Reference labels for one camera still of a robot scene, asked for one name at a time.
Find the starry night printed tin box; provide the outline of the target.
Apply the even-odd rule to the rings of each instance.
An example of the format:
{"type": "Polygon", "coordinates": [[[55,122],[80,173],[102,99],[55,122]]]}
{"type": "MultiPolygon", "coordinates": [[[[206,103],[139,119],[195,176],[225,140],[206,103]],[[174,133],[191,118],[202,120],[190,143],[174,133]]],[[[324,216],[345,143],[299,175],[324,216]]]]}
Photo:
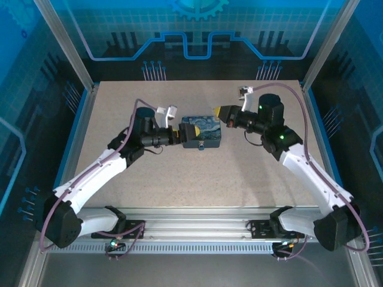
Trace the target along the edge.
{"type": "Polygon", "coordinates": [[[205,149],[219,148],[221,143],[221,124],[215,116],[185,116],[182,123],[189,123],[200,128],[200,135],[197,139],[183,143],[185,149],[198,149],[198,143],[204,141],[205,149]]]}

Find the aluminium table side rail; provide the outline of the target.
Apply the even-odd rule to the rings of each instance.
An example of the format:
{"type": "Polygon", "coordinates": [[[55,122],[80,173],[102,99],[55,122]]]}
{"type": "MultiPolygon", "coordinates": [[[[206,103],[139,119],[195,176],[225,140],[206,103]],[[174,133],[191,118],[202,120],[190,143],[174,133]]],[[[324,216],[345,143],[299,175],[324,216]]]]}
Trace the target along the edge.
{"type": "Polygon", "coordinates": [[[81,97],[60,166],[57,171],[56,179],[53,184],[53,189],[65,184],[75,177],[81,149],[98,90],[99,83],[95,83],[93,90],[85,90],[81,97]]]}
{"type": "Polygon", "coordinates": [[[318,144],[321,159],[323,161],[324,169],[339,186],[343,187],[344,184],[342,182],[341,175],[333,155],[329,137],[327,135],[314,93],[312,92],[311,88],[308,90],[304,90],[302,88],[302,94],[308,109],[308,114],[318,144]]]}

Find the aluminium mounting rail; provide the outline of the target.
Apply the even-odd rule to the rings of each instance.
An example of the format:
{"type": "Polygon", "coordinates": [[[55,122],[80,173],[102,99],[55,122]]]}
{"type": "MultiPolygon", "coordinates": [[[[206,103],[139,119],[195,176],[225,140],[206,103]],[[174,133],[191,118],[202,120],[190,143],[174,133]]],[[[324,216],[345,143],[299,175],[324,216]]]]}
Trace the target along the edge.
{"type": "Polygon", "coordinates": [[[277,207],[130,207],[129,220],[144,220],[143,242],[249,242],[246,224],[269,219],[277,207]]]}

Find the aluminium frame post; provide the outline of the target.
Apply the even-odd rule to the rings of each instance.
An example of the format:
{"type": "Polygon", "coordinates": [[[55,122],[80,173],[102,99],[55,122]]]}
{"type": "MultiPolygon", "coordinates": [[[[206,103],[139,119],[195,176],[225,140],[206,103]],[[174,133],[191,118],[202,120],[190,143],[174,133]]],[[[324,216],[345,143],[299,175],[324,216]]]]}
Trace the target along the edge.
{"type": "Polygon", "coordinates": [[[49,26],[52,34],[60,45],[66,58],[71,64],[73,70],[77,74],[81,83],[87,91],[93,91],[94,83],[88,73],[75,45],[73,44],[70,36],[68,35],[62,21],[60,20],[57,12],[53,8],[50,0],[33,0],[39,9],[42,17],[49,26]]]}
{"type": "Polygon", "coordinates": [[[327,33],[317,55],[311,63],[304,79],[302,91],[307,93],[316,77],[318,76],[321,68],[325,64],[331,51],[333,50],[336,43],[339,41],[342,32],[344,31],[347,23],[357,8],[360,0],[345,0],[343,6],[339,10],[329,32],[327,33]]]}

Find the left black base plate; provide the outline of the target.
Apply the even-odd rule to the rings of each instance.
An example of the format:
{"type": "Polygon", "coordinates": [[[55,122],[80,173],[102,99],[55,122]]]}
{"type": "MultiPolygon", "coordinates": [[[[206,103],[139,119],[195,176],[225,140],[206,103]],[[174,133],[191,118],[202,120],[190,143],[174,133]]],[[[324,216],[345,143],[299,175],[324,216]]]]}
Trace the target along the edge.
{"type": "Polygon", "coordinates": [[[127,220],[125,226],[118,233],[116,229],[110,232],[100,231],[97,233],[92,233],[90,237],[92,239],[112,239],[112,238],[121,238],[121,239],[134,239],[139,232],[141,234],[138,236],[138,239],[142,239],[145,231],[145,220],[127,220]]]}

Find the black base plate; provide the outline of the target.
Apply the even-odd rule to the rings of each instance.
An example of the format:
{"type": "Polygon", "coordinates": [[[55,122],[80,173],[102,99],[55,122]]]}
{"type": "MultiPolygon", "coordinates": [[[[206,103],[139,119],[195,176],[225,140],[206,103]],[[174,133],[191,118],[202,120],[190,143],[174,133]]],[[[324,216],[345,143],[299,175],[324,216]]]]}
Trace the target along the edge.
{"type": "Polygon", "coordinates": [[[121,238],[121,239],[134,239],[139,232],[141,234],[138,236],[138,239],[142,239],[145,231],[145,220],[127,220],[125,226],[118,233],[116,229],[110,232],[100,231],[97,233],[92,233],[90,237],[92,239],[112,239],[112,238],[121,238]]]}
{"type": "Polygon", "coordinates": [[[295,231],[274,231],[268,220],[250,220],[245,228],[252,239],[304,239],[305,235],[295,231]]]}

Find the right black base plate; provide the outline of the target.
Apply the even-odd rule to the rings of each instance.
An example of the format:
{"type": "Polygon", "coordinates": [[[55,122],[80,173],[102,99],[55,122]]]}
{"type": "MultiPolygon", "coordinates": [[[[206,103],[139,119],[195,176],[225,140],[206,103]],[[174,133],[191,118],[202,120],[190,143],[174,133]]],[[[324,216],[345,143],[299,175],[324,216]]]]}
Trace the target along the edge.
{"type": "Polygon", "coordinates": [[[252,239],[304,239],[305,235],[295,231],[274,231],[268,220],[250,220],[245,228],[252,239]]]}

